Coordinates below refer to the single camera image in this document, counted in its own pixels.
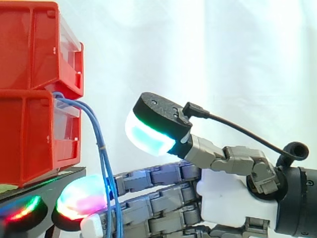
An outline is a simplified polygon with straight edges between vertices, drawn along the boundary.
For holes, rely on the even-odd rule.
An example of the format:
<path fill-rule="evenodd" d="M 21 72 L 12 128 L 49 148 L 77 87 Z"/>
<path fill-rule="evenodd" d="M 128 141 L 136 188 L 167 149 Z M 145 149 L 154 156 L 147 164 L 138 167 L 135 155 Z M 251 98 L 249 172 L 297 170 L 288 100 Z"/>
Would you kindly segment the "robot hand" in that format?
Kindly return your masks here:
<path fill-rule="evenodd" d="M 266 238 L 278 226 L 278 199 L 287 188 L 280 167 L 245 146 L 217 147 L 191 133 L 203 108 L 181 106 L 155 93 L 140 95 L 126 121 L 129 140 L 179 162 L 114 175 L 100 123 L 85 103 L 55 92 L 58 109 L 77 107 L 89 117 L 102 175 L 68 185 L 56 213 L 61 227 L 83 238 Z"/>

